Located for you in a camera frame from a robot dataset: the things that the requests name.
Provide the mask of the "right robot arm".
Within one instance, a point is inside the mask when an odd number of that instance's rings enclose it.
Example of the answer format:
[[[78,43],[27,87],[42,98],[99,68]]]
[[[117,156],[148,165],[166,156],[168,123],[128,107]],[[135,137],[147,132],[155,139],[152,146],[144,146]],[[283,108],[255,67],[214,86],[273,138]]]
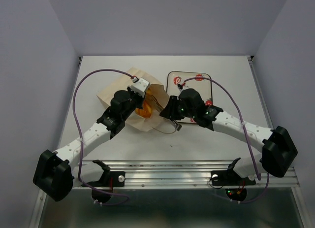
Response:
[[[262,173],[283,178],[298,154],[287,129],[243,123],[222,108],[206,105],[194,89],[183,90],[179,96],[170,96],[160,116],[168,120],[192,118],[200,127],[229,135],[255,148],[258,155],[236,158],[226,171],[218,172],[219,180],[227,180],[232,184]]]

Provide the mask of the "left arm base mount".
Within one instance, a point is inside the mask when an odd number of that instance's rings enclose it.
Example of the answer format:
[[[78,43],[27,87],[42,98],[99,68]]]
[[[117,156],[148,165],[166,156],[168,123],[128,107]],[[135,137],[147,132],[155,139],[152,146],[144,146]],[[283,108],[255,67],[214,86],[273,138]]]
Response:
[[[102,176],[96,182],[89,182],[88,184],[92,187],[108,187],[108,190],[96,189],[92,190],[92,199],[94,203],[101,206],[112,206],[125,203],[129,200],[129,196],[125,194],[115,194],[114,187],[124,187],[126,173],[124,171],[111,171],[110,167],[101,162],[100,160],[94,160],[93,163],[101,167],[103,170]],[[108,203],[108,201],[113,197],[118,196],[124,198],[124,200],[117,203]]]

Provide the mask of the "beige paper bag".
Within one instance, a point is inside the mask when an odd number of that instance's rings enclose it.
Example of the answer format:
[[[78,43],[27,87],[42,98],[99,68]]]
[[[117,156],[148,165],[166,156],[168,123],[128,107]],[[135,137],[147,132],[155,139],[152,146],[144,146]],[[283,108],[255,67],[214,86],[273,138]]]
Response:
[[[96,122],[105,125],[111,137],[125,125],[144,132],[156,128],[164,120],[159,114],[170,98],[164,85],[150,74],[134,67],[126,74],[96,95],[105,108]]]

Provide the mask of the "fake orange bread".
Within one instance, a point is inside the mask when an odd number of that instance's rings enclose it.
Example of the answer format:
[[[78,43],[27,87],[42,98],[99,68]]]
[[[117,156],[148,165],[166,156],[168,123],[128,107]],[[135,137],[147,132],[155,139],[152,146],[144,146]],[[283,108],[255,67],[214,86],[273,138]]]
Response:
[[[135,113],[138,116],[141,116],[147,119],[151,117],[153,113],[153,109],[146,101],[143,101],[142,108],[136,108]]]

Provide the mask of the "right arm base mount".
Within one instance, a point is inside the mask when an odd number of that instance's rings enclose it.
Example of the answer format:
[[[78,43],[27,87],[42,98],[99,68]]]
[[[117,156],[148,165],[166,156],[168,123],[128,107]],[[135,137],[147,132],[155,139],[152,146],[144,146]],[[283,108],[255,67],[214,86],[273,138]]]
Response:
[[[226,196],[232,201],[243,202],[247,197],[246,186],[256,185],[255,178],[241,178],[233,170],[214,170],[208,181],[214,189],[225,188]]]

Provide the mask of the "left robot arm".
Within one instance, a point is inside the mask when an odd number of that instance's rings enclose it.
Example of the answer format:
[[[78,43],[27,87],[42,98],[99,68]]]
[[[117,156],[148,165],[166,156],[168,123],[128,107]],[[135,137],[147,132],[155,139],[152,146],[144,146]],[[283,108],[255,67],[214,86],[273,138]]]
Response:
[[[114,93],[110,106],[100,118],[79,137],[55,151],[44,151],[38,160],[33,183],[54,201],[64,199],[74,187],[118,185],[117,176],[111,175],[110,167],[94,160],[82,171],[82,161],[101,144],[116,136],[127,118],[142,107],[149,85],[132,85]]]

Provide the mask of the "metal tongs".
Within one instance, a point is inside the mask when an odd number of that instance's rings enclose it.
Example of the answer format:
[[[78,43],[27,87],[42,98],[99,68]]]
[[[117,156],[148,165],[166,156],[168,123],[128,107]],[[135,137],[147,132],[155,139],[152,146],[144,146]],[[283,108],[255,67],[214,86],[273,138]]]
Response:
[[[179,100],[177,96],[170,96],[165,107],[162,107],[154,96],[148,96],[146,100],[159,112],[160,117],[163,117],[172,124],[175,131],[179,131],[182,128],[182,125],[178,121],[184,117],[179,112]]]

